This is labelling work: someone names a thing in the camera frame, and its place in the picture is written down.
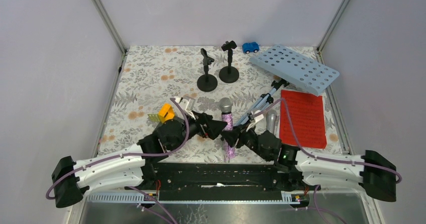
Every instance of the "black microphone stand base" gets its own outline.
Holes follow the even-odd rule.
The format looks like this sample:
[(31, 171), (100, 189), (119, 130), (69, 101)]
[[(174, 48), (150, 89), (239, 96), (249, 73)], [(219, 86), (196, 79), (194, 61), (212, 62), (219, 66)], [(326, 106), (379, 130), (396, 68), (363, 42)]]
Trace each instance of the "black microphone stand base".
[(238, 78), (240, 77), (240, 73), (238, 72), (238, 69), (234, 68), (234, 67), (230, 67), (231, 70), (228, 70), (228, 66), (222, 68), (219, 72), (219, 78), (222, 80), (222, 82), (225, 83), (233, 83), (236, 82), (238, 80)]
[(202, 75), (197, 80), (197, 87), (203, 92), (211, 92), (218, 86), (218, 80), (211, 74)]

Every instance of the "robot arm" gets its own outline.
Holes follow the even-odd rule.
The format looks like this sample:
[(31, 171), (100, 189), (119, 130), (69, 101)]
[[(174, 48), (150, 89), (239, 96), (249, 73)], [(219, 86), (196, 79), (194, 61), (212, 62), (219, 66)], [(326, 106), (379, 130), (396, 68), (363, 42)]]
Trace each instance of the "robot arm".
[(305, 153), (297, 146), (282, 143), (268, 130), (256, 134), (255, 124), (262, 118), (257, 116), (252, 118), (251, 123), (234, 127), (232, 131), (223, 131), (222, 136), (231, 147), (246, 146), (264, 160), (273, 161), (278, 171), (290, 173), (283, 183), (286, 190), (301, 189), (301, 183), (310, 187), (338, 186), (365, 191), (378, 200), (396, 201), (395, 174), (364, 165), (396, 170), (379, 153), (370, 150), (365, 155), (353, 156)]
[[(190, 97), (176, 98), (188, 118), (188, 139), (197, 134), (203, 138), (217, 138), (227, 123), (215, 121), (205, 113), (192, 111), (193, 100)], [(184, 142), (186, 132), (183, 120), (175, 118), (123, 150), (75, 162), (70, 156), (62, 158), (52, 174), (53, 183), (70, 171), (81, 170), (53, 188), (56, 207), (73, 205), (93, 192), (142, 184), (145, 166), (167, 158), (171, 154), (168, 151), (177, 151)]]

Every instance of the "red notepad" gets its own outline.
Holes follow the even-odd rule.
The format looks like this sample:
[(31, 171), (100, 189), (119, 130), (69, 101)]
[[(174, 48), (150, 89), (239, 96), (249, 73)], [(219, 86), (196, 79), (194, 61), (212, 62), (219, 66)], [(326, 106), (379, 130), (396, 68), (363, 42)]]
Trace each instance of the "red notepad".
[[(327, 146), (324, 124), (323, 97), (295, 91), (281, 91), (290, 111), (297, 139), (303, 147), (324, 149)], [(297, 146), (290, 129), (284, 103), (281, 102), (280, 139), (283, 143)]]

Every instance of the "floral tablecloth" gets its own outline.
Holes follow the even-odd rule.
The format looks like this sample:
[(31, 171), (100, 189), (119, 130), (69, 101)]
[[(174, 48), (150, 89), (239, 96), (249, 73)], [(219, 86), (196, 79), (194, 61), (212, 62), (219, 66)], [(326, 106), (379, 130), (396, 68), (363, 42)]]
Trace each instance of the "floral tablecloth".
[[(196, 86), (198, 77), (204, 74), (200, 46), (132, 46), (123, 66), (114, 103), (110, 111), (103, 137), (99, 141), (98, 154), (104, 155), (136, 143), (139, 139), (152, 133), (158, 123), (148, 119), (148, 114), (156, 114), (164, 103), (174, 96), (189, 95), (195, 98), (194, 110), (213, 115), (221, 119), (218, 102), (222, 97), (229, 97), (234, 105), (234, 121), (252, 105), (252, 103), (271, 89), (273, 80), (279, 80), (273, 73), (267, 72), (249, 62), (249, 58), (268, 49), (261, 47), (259, 53), (244, 54), (240, 47), (234, 50), (233, 66), (238, 68), (240, 78), (237, 82), (227, 84), (219, 79), (219, 71), (227, 65), (227, 53), (220, 47), (206, 46), (207, 53), (214, 58), (210, 73), (217, 77), (218, 87), (212, 92), (202, 92)], [(313, 47), (290, 47), (309, 58), (315, 59)], [(297, 89), (290, 85), (287, 89)], [(273, 97), (280, 98), (280, 91)], [(324, 120), (326, 125), (327, 147), (314, 150), (325, 153), (341, 153), (335, 121), (331, 113), (330, 101), (323, 93)], [(279, 113), (279, 104), (275, 106)], [(265, 130), (265, 121), (260, 122), (257, 132)], [(165, 162), (208, 162), (224, 161), (223, 143), (203, 139), (199, 136), (189, 140), (175, 154), (163, 160)], [(236, 150), (236, 157), (231, 163), (263, 163), (264, 161), (246, 147)]]

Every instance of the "yellow object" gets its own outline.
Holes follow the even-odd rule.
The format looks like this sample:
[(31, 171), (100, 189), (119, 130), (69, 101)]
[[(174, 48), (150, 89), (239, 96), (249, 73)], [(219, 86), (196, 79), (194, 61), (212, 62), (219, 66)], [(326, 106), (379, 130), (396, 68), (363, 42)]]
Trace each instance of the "yellow object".
[(171, 120), (174, 118), (174, 111), (170, 104), (165, 103), (163, 107), (158, 112), (158, 117), (160, 118), (160, 121), (162, 123), (166, 122), (167, 120)]
[(153, 115), (153, 114), (148, 114), (148, 118), (152, 121), (152, 122), (160, 122), (160, 117), (158, 115)]

